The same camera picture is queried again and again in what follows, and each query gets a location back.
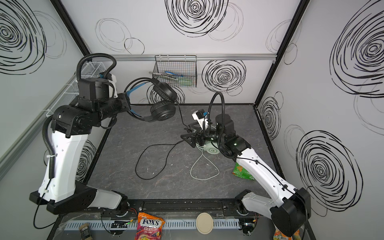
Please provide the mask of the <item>black blue headphones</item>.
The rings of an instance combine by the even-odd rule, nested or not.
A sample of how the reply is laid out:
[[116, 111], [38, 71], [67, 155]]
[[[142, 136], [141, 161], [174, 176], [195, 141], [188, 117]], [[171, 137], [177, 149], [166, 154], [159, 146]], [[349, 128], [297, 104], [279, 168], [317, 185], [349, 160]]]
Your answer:
[[[181, 113], [181, 108], [180, 108], [179, 102], [177, 101], [178, 95], [177, 95], [176, 91], [169, 84], [167, 84], [165, 82], [161, 82], [161, 81], [159, 81], [159, 80], [157, 80], [155, 78], [148, 78], [148, 77], [137, 78], [137, 79], [133, 80], [132, 82], [130, 82], [126, 86], [126, 88], [124, 90], [124, 93], [126, 94], [126, 97], [128, 97], [128, 99], [129, 99], [130, 98], [130, 94], [133, 91], [137, 90], [138, 88], [140, 88], [141, 86], [144, 86], [147, 83], [151, 83], [153, 85], [153, 91], [155, 91], [155, 93], [158, 96], [160, 96], [162, 98], [162, 100], [159, 101], [159, 102], [154, 103], [151, 106], [151, 109], [150, 109], [151, 115], [149, 115], [147, 117], [142, 117], [139, 114], [137, 114], [136, 112], [134, 112], [133, 110], [129, 110], [127, 113], [131, 117], [133, 117], [134, 119], [142, 121], [142, 122], [148, 122], [148, 123], [152, 123], [152, 122], [156, 122], [156, 121], [161, 122], [161, 121], [168, 120], [168, 119], [170, 119], [171, 117], [173, 117], [175, 115], [175, 113], [176, 113], [175, 104], [176, 104], [179, 107], [179, 112], [180, 112], [182, 124], [186, 127], [186, 131], [187, 132], [190, 131], [191, 129], [184, 123], [184, 119], [183, 119], [183, 116], [182, 116], [182, 113]], [[182, 142], [183, 141], [179, 141], [179, 142], [177, 142], [175, 144], [155, 144], [155, 145], [150, 145], [150, 146], [146, 147], [144, 149], [144, 151], [141, 153], [141, 155], [139, 156], [138, 161], [137, 161], [137, 163], [135, 165], [135, 174], [136, 174], [136, 176], [139, 179], [145, 180], [145, 181], [149, 181], [149, 180], [152, 180], [155, 177], [157, 177], [160, 173], [163, 172], [163, 170], [167, 166], [168, 158], [169, 158], [172, 150], [177, 145], [179, 145]], [[158, 146], [172, 146], [171, 149], [167, 153], [164, 166], [162, 167], [162, 169], [156, 175], [154, 175], [151, 178], [143, 178], [143, 177], [141, 177], [139, 175], [139, 173], [138, 173], [137, 168], [138, 168], [138, 165], [139, 165], [139, 162], [140, 162], [140, 159], [141, 159], [142, 155], [145, 153], [145, 151], [148, 148], [150, 148], [150, 147], [158, 147]]]

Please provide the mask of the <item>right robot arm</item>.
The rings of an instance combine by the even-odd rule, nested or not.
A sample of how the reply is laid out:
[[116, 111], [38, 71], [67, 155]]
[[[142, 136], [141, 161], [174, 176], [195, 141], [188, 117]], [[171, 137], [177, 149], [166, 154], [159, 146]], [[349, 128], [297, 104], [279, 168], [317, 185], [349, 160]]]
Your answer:
[[[221, 113], [213, 122], [212, 102], [216, 97], [221, 100]], [[301, 227], [306, 227], [311, 217], [309, 192], [304, 188], [297, 189], [279, 176], [252, 146], [236, 133], [233, 120], [225, 113], [225, 99], [221, 92], [215, 92], [211, 101], [207, 111], [201, 109], [193, 113], [194, 124], [200, 128], [181, 135], [182, 140], [192, 148], [203, 147], [206, 142], [211, 142], [214, 149], [224, 157], [248, 171], [269, 196], [265, 198], [250, 191], [243, 191], [239, 195], [241, 208], [271, 219], [282, 234], [293, 237]]]

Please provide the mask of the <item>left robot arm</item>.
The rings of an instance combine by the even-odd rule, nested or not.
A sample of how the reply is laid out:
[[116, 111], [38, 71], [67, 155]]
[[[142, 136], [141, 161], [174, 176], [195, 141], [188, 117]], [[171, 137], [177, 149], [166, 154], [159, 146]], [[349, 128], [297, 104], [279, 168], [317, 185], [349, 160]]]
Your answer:
[[[94, 58], [107, 58], [112, 64], [99, 78], [82, 78], [84, 63]], [[111, 129], [117, 115], [130, 110], [128, 97], [119, 94], [113, 84], [110, 72], [116, 65], [116, 59], [109, 54], [83, 57], [76, 70], [77, 103], [57, 108], [43, 124], [42, 136], [49, 161], [44, 180], [38, 191], [30, 194], [30, 201], [38, 206], [46, 205], [54, 215], [88, 208], [110, 209], [122, 216], [129, 211], [125, 195], [76, 181], [81, 153], [92, 129], [101, 127], [105, 119], [111, 119], [107, 127]]]

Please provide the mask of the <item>mint green headphones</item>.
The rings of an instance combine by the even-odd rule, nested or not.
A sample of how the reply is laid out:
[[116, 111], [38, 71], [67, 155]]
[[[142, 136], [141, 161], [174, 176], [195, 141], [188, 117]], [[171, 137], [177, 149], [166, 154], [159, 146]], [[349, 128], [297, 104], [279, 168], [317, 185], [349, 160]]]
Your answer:
[[[210, 154], [210, 155], [218, 155], [220, 153], [219, 151], [219, 148], [217, 145], [215, 145], [214, 143], [212, 142], [206, 142], [203, 146], [200, 146], [200, 145], [196, 145], [196, 148], [200, 151], [200, 156], [197, 158], [197, 160], [193, 163], [193, 165], [191, 166], [190, 168], [190, 176], [194, 179], [194, 180], [197, 180], [197, 181], [208, 181], [208, 180], [211, 180], [215, 177], [217, 177], [219, 174], [220, 174], [220, 170], [219, 168], [205, 155], [205, 153], [207, 154]], [[194, 170], [194, 167], [195, 165], [200, 161], [204, 159], [207, 163], [206, 165], [208, 166], [212, 166], [215, 168], [216, 170], [216, 174], [208, 177], [208, 178], [205, 178], [205, 179], [202, 179], [202, 178], [198, 178], [198, 177], [195, 177], [194, 174], [193, 174], [193, 170]]]

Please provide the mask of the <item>green snack bag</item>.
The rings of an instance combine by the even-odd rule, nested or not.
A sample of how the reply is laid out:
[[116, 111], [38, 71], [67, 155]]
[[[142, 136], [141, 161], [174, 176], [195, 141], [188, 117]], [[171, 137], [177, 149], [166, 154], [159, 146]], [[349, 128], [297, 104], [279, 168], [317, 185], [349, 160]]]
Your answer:
[[242, 166], [240, 166], [238, 163], [235, 163], [235, 167], [232, 172], [233, 175], [235, 175], [238, 178], [246, 179], [246, 180], [252, 180], [254, 181], [255, 178]]

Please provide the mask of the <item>green item in basket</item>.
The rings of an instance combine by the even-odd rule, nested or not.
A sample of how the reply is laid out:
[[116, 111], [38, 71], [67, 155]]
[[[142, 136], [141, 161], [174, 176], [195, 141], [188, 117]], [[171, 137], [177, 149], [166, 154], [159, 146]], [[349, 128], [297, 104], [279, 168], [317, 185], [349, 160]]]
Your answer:
[[197, 86], [197, 76], [183, 76], [177, 77], [178, 85], [181, 88], [195, 88]]

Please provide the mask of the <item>round beige lid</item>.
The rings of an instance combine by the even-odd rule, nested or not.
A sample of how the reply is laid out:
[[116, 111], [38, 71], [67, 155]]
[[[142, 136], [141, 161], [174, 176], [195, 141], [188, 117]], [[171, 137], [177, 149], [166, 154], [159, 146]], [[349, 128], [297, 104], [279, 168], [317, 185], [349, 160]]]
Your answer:
[[214, 221], [210, 214], [201, 213], [196, 218], [196, 228], [203, 235], [209, 234], [214, 228]]

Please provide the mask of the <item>pink Fox's candy bag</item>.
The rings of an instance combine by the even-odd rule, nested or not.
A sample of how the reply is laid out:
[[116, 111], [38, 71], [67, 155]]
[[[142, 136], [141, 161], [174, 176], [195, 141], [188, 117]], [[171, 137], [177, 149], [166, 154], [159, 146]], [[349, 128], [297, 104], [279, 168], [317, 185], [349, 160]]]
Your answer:
[[162, 218], [139, 213], [135, 240], [160, 240], [164, 224]]

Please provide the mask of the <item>orange snack bag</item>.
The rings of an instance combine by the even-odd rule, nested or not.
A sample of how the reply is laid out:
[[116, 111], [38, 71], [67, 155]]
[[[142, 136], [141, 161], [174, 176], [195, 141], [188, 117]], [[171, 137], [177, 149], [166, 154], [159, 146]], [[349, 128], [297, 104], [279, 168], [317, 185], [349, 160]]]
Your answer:
[[300, 231], [297, 230], [291, 237], [286, 236], [280, 230], [276, 229], [273, 240], [301, 240]]

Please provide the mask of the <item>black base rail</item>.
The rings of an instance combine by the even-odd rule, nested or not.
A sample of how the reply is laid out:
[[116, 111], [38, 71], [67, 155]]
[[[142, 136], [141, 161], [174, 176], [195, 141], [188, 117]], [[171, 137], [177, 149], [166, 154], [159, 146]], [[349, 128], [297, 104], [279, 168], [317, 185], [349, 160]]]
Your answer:
[[114, 214], [122, 215], [126, 212], [215, 212], [225, 216], [245, 215], [247, 212], [255, 212], [264, 216], [270, 214], [268, 202], [258, 202], [250, 199], [242, 203], [237, 199], [176, 199], [176, 200], [121, 200], [118, 206], [111, 207], [85, 207], [66, 208], [62, 213], [95, 212], [106, 209]]

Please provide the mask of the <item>aluminium wall rail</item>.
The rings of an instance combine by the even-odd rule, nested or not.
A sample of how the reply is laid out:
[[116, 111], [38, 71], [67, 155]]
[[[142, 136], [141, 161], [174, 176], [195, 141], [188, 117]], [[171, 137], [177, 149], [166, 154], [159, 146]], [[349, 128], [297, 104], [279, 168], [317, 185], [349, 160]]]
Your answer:
[[274, 61], [276, 54], [143, 54], [143, 55], [113, 55], [117, 61], [219, 61], [219, 60], [242, 60], [242, 61]]

